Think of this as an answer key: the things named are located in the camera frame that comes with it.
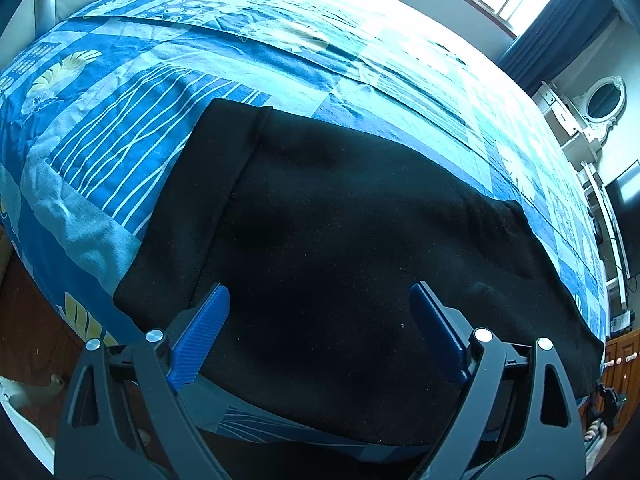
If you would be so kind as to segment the right hand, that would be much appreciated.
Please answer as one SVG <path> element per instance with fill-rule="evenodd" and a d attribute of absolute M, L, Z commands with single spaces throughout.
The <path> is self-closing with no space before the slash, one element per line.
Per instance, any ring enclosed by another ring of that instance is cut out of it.
<path fill-rule="evenodd" d="M 595 420 L 584 434 L 586 474 L 593 470 L 598 455 L 608 437 L 608 427 L 601 419 Z"/>

